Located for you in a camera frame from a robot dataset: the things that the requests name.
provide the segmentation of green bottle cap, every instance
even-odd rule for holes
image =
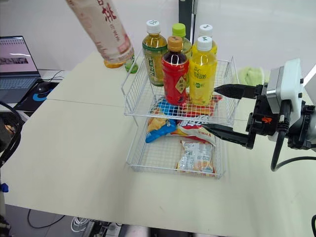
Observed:
[[[175,23],[172,26],[172,35],[184,37],[186,36],[186,26],[182,23]]]

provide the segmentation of table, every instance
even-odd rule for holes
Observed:
[[[133,81],[135,75],[131,74],[126,87]],[[63,81],[57,86],[48,99],[123,106],[124,97],[121,84],[127,77],[124,67],[109,69],[104,66],[100,53],[93,52],[85,61],[77,65]]]
[[[78,83],[84,79],[78,74]],[[312,236],[316,162],[298,161],[273,173],[275,143],[257,136],[253,150],[226,143],[228,171],[219,180],[134,172],[125,160],[136,127],[122,105],[55,96],[24,125],[19,148],[1,168],[1,181],[10,188],[7,204],[222,236]],[[237,115],[253,103],[242,100]],[[245,121],[235,122],[236,131],[244,128]],[[308,155],[315,154],[284,144],[279,160]]]

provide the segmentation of white wire basket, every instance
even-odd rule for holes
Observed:
[[[181,141],[197,142],[182,136],[162,136],[151,143],[146,143],[148,119],[135,118],[138,128],[127,155],[127,164],[135,171],[158,172],[168,174],[190,174],[197,176],[220,178],[226,171],[225,142],[215,138],[216,146],[212,162],[214,173],[205,173],[177,168],[177,163],[183,155]]]
[[[158,102],[161,102],[164,98],[163,86],[154,86],[150,83],[142,52],[138,55],[136,61],[139,63],[136,75],[131,76],[129,74],[121,86],[125,96],[125,115],[185,120],[188,119],[187,114],[207,114],[207,116],[192,117],[190,120],[233,125],[239,100],[224,96],[215,107],[210,106],[208,109],[194,105],[187,97],[188,99],[183,106],[174,107],[172,115],[154,114]],[[230,61],[218,60],[215,87],[230,83],[238,83],[234,59],[231,58]]]

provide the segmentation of computer mouse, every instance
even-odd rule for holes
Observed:
[[[44,81],[39,83],[36,88],[39,94],[47,93],[50,89],[50,82]]]

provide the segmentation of laptop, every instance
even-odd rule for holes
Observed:
[[[0,37],[0,101],[18,103],[39,78],[23,36]]]

